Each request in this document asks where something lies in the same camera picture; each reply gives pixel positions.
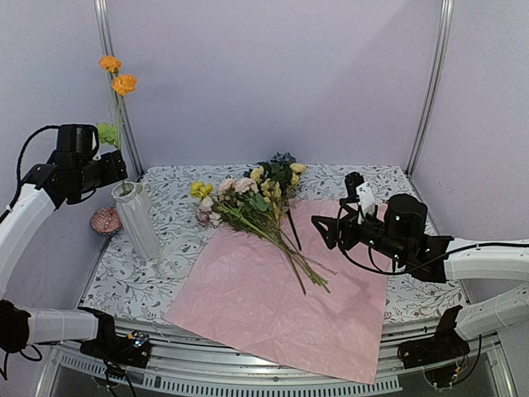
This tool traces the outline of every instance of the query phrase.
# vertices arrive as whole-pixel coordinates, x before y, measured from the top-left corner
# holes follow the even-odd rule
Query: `vent grille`
[[[72,370],[98,378],[105,377],[105,365],[91,357],[63,353],[60,364]],[[132,383],[148,390],[186,397],[349,397],[385,395],[402,391],[397,376],[377,380],[374,385],[344,382],[336,385],[311,386],[246,386],[221,385],[179,380],[165,375],[143,374],[141,370],[129,371]],[[111,376],[112,381],[125,384],[125,380]]]

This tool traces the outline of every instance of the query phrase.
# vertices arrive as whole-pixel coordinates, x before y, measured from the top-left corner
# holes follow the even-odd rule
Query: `orange flower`
[[[99,60],[99,66],[110,73],[117,73],[122,67],[122,62],[118,58],[110,55],[105,55]]]
[[[138,82],[137,78],[132,74],[122,74],[117,76],[114,81],[112,81],[112,88],[114,91],[119,93],[122,97],[127,95],[127,93],[136,90],[136,83]]]

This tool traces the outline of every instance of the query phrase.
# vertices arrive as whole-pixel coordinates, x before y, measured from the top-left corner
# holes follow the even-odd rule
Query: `red patterned bowl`
[[[96,211],[90,218],[90,226],[102,236],[113,236],[122,228],[122,221],[114,207],[105,207]]]

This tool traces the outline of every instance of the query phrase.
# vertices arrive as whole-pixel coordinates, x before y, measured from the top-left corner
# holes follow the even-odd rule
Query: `pink sheet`
[[[280,365],[373,384],[386,277],[353,266],[337,248],[326,248],[311,216],[335,217],[337,209],[336,202],[307,200],[293,208],[303,254],[337,272],[317,268],[329,279],[330,294],[302,275],[303,296],[275,246],[224,227],[204,248],[165,319]],[[290,231],[285,222],[284,230]],[[358,245],[350,255],[369,263],[365,246]],[[388,269],[387,258],[374,252],[374,260]]]

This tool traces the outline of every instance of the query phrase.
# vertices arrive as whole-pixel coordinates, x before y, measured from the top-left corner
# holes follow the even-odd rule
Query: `robotic arm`
[[[57,129],[57,147],[49,160],[33,166],[18,181],[14,205],[0,217],[0,348],[14,353],[37,343],[78,340],[85,341],[81,345],[85,354],[145,368],[150,353],[145,336],[118,337],[112,316],[88,309],[17,308],[3,300],[22,252],[56,209],[64,202],[82,203],[90,197],[83,194],[127,177],[120,151],[98,154],[96,127],[67,124]]]
[[[404,366],[423,366],[469,353],[467,341],[529,319],[529,240],[473,242],[425,234],[427,206],[408,194],[388,201],[384,221],[374,215],[374,198],[360,174],[346,176],[348,198],[336,218],[313,216],[327,247],[336,246],[353,264],[382,275],[404,275],[445,283],[462,279],[509,279],[526,283],[479,304],[446,310],[433,337],[400,345]],[[349,206],[357,203],[358,210]],[[346,215],[340,218],[342,210]],[[347,251],[362,243],[393,260],[393,272],[355,262]]]

